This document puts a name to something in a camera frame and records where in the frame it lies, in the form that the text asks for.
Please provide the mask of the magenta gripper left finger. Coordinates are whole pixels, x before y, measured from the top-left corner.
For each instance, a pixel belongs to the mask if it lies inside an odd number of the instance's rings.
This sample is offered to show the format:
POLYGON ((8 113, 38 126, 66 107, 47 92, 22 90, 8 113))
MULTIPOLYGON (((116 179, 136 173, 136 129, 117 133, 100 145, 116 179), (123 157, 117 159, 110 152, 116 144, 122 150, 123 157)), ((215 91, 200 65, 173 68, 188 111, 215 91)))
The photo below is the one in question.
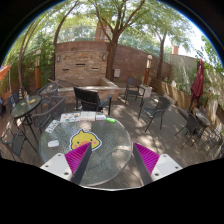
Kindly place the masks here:
POLYGON ((41 169, 79 185, 91 153, 91 144, 86 143, 67 154, 57 153, 41 169))

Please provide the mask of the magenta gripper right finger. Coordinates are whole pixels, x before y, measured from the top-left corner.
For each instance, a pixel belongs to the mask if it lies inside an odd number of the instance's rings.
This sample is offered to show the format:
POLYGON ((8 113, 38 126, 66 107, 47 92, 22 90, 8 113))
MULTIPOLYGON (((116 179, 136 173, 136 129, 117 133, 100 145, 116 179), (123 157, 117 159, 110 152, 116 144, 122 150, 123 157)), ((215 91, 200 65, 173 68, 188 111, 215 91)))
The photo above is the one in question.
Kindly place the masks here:
POLYGON ((144 185, 182 169, 168 154, 159 155, 138 143, 133 144, 133 153, 144 185))

